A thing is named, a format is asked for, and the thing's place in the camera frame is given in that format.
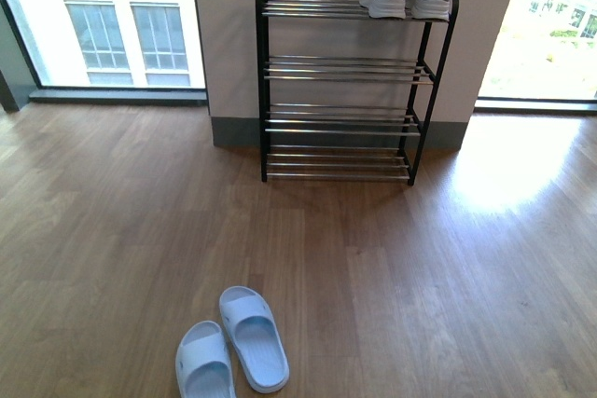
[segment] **building window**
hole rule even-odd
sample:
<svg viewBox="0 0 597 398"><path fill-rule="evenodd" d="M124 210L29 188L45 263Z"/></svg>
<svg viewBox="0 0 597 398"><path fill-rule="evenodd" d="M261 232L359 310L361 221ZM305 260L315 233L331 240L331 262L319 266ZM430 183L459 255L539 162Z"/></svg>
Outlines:
<svg viewBox="0 0 597 398"><path fill-rule="evenodd" d="M556 6L556 13L561 14L563 13L566 9L568 8L568 6L566 4L558 4Z"/></svg>
<svg viewBox="0 0 597 398"><path fill-rule="evenodd" d="M539 8L539 1L540 0L531 0L531 7L529 8L529 11L536 13L537 9Z"/></svg>
<svg viewBox="0 0 597 398"><path fill-rule="evenodd" d="M541 7L541 11L547 11L549 13L553 8L553 1L552 0L545 0L543 2L543 6Z"/></svg>
<svg viewBox="0 0 597 398"><path fill-rule="evenodd" d="M583 30L580 37L588 37L592 39L597 34L597 16L593 16L592 14L589 17L589 21L587 22L587 26Z"/></svg>
<svg viewBox="0 0 597 398"><path fill-rule="evenodd" d="M189 86L178 6L132 5L150 86Z"/></svg>
<svg viewBox="0 0 597 398"><path fill-rule="evenodd" d="M92 85L131 85L129 62L111 4L67 3Z"/></svg>
<svg viewBox="0 0 597 398"><path fill-rule="evenodd" d="M582 22L582 18L584 17L584 11L582 11L581 9L575 9L575 11L572 13L572 17L570 18L570 25L572 25L575 28L578 28L578 26Z"/></svg>

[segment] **slide sandal strap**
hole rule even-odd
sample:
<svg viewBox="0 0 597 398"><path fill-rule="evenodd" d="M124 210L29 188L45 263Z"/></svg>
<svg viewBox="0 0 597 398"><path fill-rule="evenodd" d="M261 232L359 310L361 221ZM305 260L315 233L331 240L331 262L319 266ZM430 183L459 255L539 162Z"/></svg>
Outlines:
<svg viewBox="0 0 597 398"><path fill-rule="evenodd" d="M191 373L210 363L230 365L226 341L221 334L202 337L181 347L177 368L183 383Z"/></svg>
<svg viewBox="0 0 597 398"><path fill-rule="evenodd" d="M270 307L258 295L250 295L222 303L221 311L224 324L232 334L234 334L240 322L251 317L262 317L273 323Z"/></svg>

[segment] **slipper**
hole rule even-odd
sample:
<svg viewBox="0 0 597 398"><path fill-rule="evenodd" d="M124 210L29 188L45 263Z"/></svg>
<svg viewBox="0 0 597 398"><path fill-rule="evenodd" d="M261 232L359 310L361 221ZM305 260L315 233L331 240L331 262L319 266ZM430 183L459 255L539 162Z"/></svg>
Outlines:
<svg viewBox="0 0 597 398"><path fill-rule="evenodd" d="M232 286L220 296L220 312L251 387L260 393L280 390L290 369L264 298L252 289Z"/></svg>
<svg viewBox="0 0 597 398"><path fill-rule="evenodd" d="M176 378L182 398L235 398L220 325L205 321L188 330L176 353Z"/></svg>

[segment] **window sill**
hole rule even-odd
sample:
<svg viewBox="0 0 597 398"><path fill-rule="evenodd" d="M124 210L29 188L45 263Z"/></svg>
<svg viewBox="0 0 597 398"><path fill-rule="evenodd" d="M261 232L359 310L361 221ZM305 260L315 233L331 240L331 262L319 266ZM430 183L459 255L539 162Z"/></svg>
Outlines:
<svg viewBox="0 0 597 398"><path fill-rule="evenodd" d="M84 103L137 106L205 106L205 89L39 89L32 103Z"/></svg>
<svg viewBox="0 0 597 398"><path fill-rule="evenodd" d="M475 112L587 116L597 115L597 103L479 98L475 103Z"/></svg>

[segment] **metal shoe rack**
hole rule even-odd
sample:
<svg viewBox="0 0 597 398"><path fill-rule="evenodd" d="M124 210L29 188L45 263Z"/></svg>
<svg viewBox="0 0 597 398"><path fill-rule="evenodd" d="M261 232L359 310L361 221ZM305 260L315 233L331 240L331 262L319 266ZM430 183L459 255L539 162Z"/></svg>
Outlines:
<svg viewBox="0 0 597 398"><path fill-rule="evenodd" d="M396 21L371 19L356 1L256 0L257 69L261 180L309 178L370 181L414 180L436 102L437 90L456 17L458 0L451 0L448 21L415 20L407 11L404 21L420 22L423 34L416 60L345 58L270 54L270 18ZM434 72L425 52L434 24L446 27ZM273 103L270 83L285 80L410 85L406 108L311 103ZM414 110L417 88L430 85L423 119ZM290 144L272 144L272 135L288 137ZM333 139L341 144L320 145ZM369 144L384 141L389 144ZM414 157L407 155L407 139L417 139Z"/></svg>

